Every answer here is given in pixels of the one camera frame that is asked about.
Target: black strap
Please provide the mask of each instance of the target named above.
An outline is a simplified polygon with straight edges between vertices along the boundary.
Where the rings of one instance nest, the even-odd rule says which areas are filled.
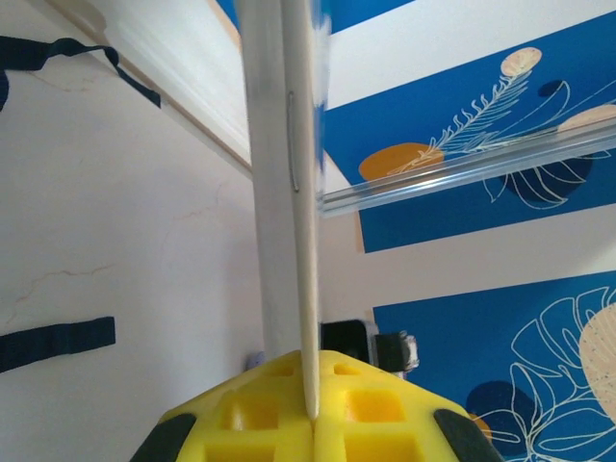
[[[22,330],[0,337],[0,372],[61,354],[81,353],[116,342],[113,317]]]
[[[104,50],[105,56],[122,80],[161,107],[161,95],[143,86],[119,67],[119,56],[111,46],[86,46],[74,38],[60,38],[53,43],[45,43],[0,36],[0,70],[41,70],[47,60],[54,56],[75,56],[96,50]]]

